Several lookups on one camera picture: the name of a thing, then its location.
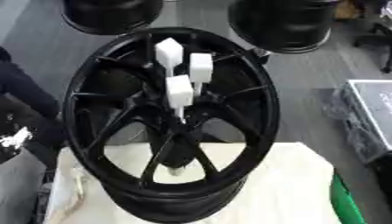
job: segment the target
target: white stick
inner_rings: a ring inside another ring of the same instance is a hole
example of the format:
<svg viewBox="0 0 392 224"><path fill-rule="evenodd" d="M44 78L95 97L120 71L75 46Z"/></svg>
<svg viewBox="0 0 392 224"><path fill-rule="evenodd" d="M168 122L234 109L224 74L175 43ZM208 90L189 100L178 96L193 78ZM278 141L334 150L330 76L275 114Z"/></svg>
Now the white stick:
<svg viewBox="0 0 392 224"><path fill-rule="evenodd" d="M203 89L203 82L195 82L194 83L194 94L199 96L201 95L201 90Z"/></svg>
<svg viewBox="0 0 392 224"><path fill-rule="evenodd" d="M173 77L174 76L174 67L167 67L166 68L166 77Z"/></svg>
<svg viewBox="0 0 392 224"><path fill-rule="evenodd" d="M186 119L184 118L184 108L176 108L176 116L181 119L182 123L186 123Z"/></svg>

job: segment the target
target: chair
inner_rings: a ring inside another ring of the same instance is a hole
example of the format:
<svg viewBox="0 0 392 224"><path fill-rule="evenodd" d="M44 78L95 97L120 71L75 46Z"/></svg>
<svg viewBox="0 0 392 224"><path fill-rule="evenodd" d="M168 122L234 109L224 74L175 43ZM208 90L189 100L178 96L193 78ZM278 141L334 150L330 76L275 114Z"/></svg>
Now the chair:
<svg viewBox="0 0 392 224"><path fill-rule="evenodd" d="M387 20L392 20L392 7L388 3L385 3L387 6L381 9L381 17ZM391 28L383 23L374 23L373 28L369 31L370 34L359 36L355 39L353 46L360 47L364 44L375 44L389 47L389 56L385 67L381 69L381 71L385 74L389 74L391 72L392 67L392 30Z"/></svg>

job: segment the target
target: person's arm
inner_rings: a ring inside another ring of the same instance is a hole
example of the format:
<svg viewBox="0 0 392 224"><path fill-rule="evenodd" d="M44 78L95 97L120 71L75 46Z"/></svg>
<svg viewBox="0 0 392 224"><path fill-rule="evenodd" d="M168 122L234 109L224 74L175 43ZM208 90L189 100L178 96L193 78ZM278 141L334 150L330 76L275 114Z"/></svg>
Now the person's arm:
<svg viewBox="0 0 392 224"><path fill-rule="evenodd" d="M51 95L10 62L0 62L0 92L15 96L45 118L55 119L60 110L58 102Z"/></svg>

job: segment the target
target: rim lip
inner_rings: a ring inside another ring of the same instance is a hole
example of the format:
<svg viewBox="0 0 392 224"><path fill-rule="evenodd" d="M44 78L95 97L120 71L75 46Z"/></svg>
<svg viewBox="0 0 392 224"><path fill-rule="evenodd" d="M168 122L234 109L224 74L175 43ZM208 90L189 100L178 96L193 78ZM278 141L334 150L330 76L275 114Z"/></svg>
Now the rim lip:
<svg viewBox="0 0 392 224"><path fill-rule="evenodd" d="M63 17L64 21L70 25L71 27L73 27L75 30L79 31L79 32L84 32L87 34L93 34L93 35L100 35L100 36L113 36L113 35L122 35L124 33L129 33L132 32L135 29L139 29L139 28L143 28L145 26L148 26L149 24L151 24L152 22L154 22L159 16L160 16L160 12L162 11L164 7L164 3L163 1L159 2L159 6L157 7L156 11L154 11L154 14L151 17L147 17L145 20L140 20L136 23L132 23L129 24L129 26L127 28L118 28L118 29L107 29L105 31L102 31L98 28L94 28L94 27L88 27L88 26L84 26L81 24L77 24L75 23L68 15L66 12L66 7L63 6L62 12L61 12L61 16Z"/></svg>
<svg viewBox="0 0 392 224"><path fill-rule="evenodd" d="M279 125L279 119L280 119L280 109L279 109L279 102L277 98L277 92L275 90L275 87L272 83L271 78L268 76L266 71L264 70L264 73L257 73L255 76L255 80L257 80L259 83L266 84L266 104L270 105L270 109L266 110L268 111L268 120L267 123L265 124L265 133L263 133L262 141L259 144L258 148L263 148L267 149L266 152L263 155L258 155L258 157L255 159L257 162L252 163L247 163L247 164L242 164L242 168L233 171L233 169L228 170L224 169L220 172L221 178L220 182L211 182L208 185L199 185L199 187L194 187L193 191L191 192L176 192L176 191L168 191L168 192L157 192L153 191L151 189L145 189L145 188L140 188L136 187L135 185L129 185L127 184L127 181L116 179L116 178L111 178L108 175L101 174L99 171L96 170L96 166L94 166L88 159L85 157L85 155L81 152L81 150L76 150L80 149L81 147L78 144L78 137L74 133L74 127L75 127L75 117L74 117L74 99L72 97L72 93L74 92L75 89L80 88L84 80L86 79L86 71L89 71L92 69L96 63L96 57L97 56L109 56L111 53L115 52L118 49L121 49L122 47L126 46L129 43L132 43L136 40L142 39L145 37L145 35L150 34L150 33L172 33L173 35L175 34L191 34L191 33L197 33L199 35L207 35L208 37L212 37L216 40L222 41L221 45L227 46L228 49L232 49L233 53L239 53L240 55L245 56L246 60L248 61L248 66L253 70L253 71L262 71L264 68L260 66L255 58L251 56L246 50L238 46L236 43L223 38L221 36L218 36L217 34L211 33L209 31L202 31L202 30L197 30L197 29L192 29L192 28L183 28L183 27L165 27L165 28L153 28L153 29L146 29L146 30L141 30L141 31L135 31L132 33L129 33L127 35L121 36L120 38L117 38L108 44L104 45L101 47L98 51L93 53L87 60L86 62L80 67L80 69L77 71L76 75L73 77L71 83L69 84L68 90L66 91L66 99L64 101L64 108L63 108L63 119L65 121L66 125L66 133L68 135L69 139L69 144L71 146L71 149L73 151L73 154L78 158L78 160L85 166L85 168L90 171L94 176L96 176L100 182L103 185L106 186L111 186L111 188L115 188L122 193L125 194L131 194L133 196L138 195L140 197L155 197L159 199L167 199L167 200L175 200L175 199L180 199L183 197L206 197L206 195L210 195L213 193L216 193L228 186L231 186L233 183L236 183L240 181L241 179L245 178L248 176L250 172L252 172L262 161L265 155L268 153L271 145L275 141L275 137L277 135L277 130L278 130L278 125ZM231 165L234 165L238 161L238 158L232 162ZM191 182L191 183L202 183L201 180L196 181L196 182ZM165 185L165 184L158 184L162 186L173 186L173 185ZM186 186L185 184L177 184L175 186Z"/></svg>
<svg viewBox="0 0 392 224"><path fill-rule="evenodd" d="M271 51L273 53L286 53L286 54L309 53L309 52L312 52L312 51L319 49L323 44L325 44L329 40L329 38L331 36L331 28L329 28L326 31L325 36L319 42L313 43L310 45L306 45L306 46L276 47L273 45L260 44L260 43L257 43L256 38L250 37L250 35L248 35L243 29L238 27L236 20L235 20L236 7L237 7L236 3L232 3L228 7L228 24L229 24L230 28L233 29L233 31L240 38L244 39L246 42L250 43L252 46L257 46L259 48L262 48L267 51Z"/></svg>

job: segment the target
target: gray carpet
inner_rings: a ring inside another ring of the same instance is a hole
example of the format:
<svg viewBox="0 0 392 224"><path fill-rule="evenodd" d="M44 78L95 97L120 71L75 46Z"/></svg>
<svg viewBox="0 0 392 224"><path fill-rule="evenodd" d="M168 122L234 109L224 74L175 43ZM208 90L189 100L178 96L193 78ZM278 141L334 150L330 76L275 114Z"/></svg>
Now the gray carpet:
<svg viewBox="0 0 392 224"><path fill-rule="evenodd" d="M167 3L153 26L184 25L238 39L228 28L228 0L180 0ZM271 56L268 71L276 83L282 106L278 141L304 142L330 161L353 193L369 224L391 223L392 216L375 179L346 143L338 122L323 107L334 88L346 79L389 79L379 72L382 48L351 47L364 31L361 22L335 24L330 41L316 52ZM62 99L75 70L99 46L114 37L96 37L68 27L60 15L60 1L31 0L4 39L18 64L44 89Z"/></svg>

